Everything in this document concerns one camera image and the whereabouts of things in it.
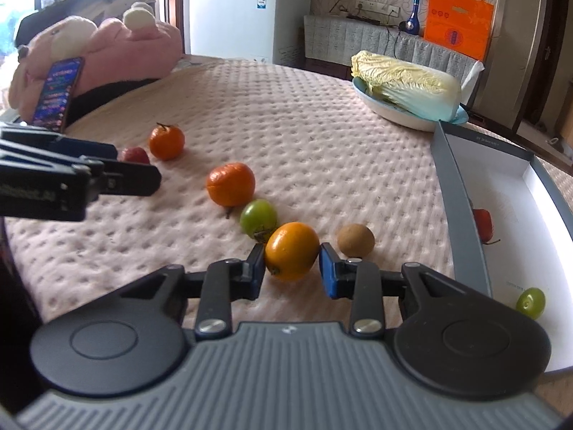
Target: white plate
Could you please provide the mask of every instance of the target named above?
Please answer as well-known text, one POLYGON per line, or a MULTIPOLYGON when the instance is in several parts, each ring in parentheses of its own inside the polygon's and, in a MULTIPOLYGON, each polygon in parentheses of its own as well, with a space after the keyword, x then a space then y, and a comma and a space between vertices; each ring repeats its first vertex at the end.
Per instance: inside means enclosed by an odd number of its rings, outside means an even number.
MULTIPOLYGON (((407 128, 424 130, 428 132, 433 132, 435 129, 436 121, 426 120, 420 118, 409 111, 400 108, 397 105, 384 102, 382 100, 373 99, 366 93, 366 83, 359 77, 354 77, 352 80, 352 85, 354 90, 360 97, 360 99, 369 107, 374 113, 379 114, 384 119, 391 121, 407 128)), ((464 124, 467 123, 469 119, 468 113, 460 105, 456 116, 449 121, 452 124, 464 124)))

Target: orange paper bag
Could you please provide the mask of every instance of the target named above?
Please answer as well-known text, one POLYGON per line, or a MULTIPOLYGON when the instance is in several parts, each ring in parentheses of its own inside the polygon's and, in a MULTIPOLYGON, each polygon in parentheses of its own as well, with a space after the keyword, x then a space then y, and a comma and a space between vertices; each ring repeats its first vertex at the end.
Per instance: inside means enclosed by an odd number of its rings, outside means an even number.
POLYGON ((429 0, 424 38, 483 61, 492 19, 484 0, 429 0))

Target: green tomato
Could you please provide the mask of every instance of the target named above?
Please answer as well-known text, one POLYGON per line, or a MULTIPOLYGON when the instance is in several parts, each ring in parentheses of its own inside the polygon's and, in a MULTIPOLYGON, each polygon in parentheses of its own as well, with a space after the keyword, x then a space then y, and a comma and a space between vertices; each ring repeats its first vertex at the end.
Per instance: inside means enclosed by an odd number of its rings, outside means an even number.
POLYGON ((545 309, 545 294, 539 288, 529 288, 521 293, 515 308, 533 320, 537 320, 545 309))
POLYGON ((239 223, 251 238, 265 243, 277 229, 277 211, 269 201, 257 199, 243 209, 239 223))

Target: metal screw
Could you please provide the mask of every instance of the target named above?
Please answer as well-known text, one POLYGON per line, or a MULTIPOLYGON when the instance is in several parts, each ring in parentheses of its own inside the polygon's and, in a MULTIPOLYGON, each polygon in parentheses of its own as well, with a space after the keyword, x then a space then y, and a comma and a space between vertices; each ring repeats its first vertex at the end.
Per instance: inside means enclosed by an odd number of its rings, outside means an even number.
POLYGON ((220 333, 227 327, 227 324, 219 318, 208 318, 199 324, 199 331, 206 334, 220 333))
POLYGON ((352 326, 357 333, 377 333, 382 330, 382 323, 374 318, 362 318, 352 326))
POLYGON ((293 325, 289 325, 287 327, 284 327, 281 331, 283 333, 286 333, 287 335, 292 335, 295 331, 297 331, 298 328, 293 326, 293 325))
POLYGON ((74 163, 72 165, 72 168, 75 169, 78 173, 86 173, 88 175, 91 175, 91 173, 92 173, 92 170, 87 165, 80 165, 80 164, 74 163))

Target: smartphone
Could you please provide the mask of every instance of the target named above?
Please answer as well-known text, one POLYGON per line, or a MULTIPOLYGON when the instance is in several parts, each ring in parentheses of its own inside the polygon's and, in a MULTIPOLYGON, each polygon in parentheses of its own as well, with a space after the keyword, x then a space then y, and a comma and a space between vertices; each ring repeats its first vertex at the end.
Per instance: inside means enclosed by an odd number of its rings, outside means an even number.
POLYGON ((64 131, 73 89, 83 65, 83 58, 63 59, 52 65, 39 95, 31 126, 64 131))

